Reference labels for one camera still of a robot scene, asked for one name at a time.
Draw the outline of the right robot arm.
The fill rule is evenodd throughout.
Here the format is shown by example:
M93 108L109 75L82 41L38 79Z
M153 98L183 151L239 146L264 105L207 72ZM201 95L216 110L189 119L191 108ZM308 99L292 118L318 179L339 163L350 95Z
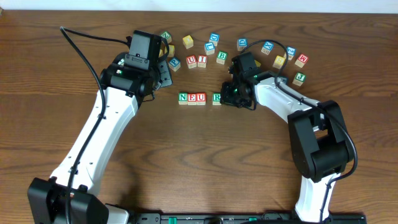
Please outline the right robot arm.
M250 52L235 56L228 71L232 80L222 84L221 104L249 110L265 106L287 123L292 159L302 176L295 213L301 222L326 222L335 183L354 172L344 172L347 163L358 166L340 106L301 95L276 73L263 72Z

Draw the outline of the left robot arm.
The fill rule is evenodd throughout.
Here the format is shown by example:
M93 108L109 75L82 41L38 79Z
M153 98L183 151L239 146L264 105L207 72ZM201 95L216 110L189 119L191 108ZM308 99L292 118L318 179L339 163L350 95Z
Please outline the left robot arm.
M135 30L100 74L93 109L74 145L47 180L35 178L27 196L35 223L127 223L128 210L101 202L97 195L121 134L143 102L172 84L167 39Z

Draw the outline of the red E block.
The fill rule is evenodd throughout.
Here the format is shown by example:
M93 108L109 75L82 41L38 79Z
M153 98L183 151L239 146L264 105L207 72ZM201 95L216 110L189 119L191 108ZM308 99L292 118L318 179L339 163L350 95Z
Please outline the red E block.
M197 105L197 94L189 93L187 95L187 105Z

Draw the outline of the green N block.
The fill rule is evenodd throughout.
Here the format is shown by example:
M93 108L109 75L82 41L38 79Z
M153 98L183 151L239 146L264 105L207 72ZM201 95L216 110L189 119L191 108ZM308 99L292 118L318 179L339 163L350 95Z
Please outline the green N block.
M188 104L188 93L180 92L178 94L178 103L180 105L187 105Z

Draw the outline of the green R block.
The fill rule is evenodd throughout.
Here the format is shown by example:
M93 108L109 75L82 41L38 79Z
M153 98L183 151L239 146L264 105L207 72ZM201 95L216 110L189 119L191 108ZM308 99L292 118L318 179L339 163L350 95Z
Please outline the green R block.
M212 105L221 105L221 94L220 93L213 93Z

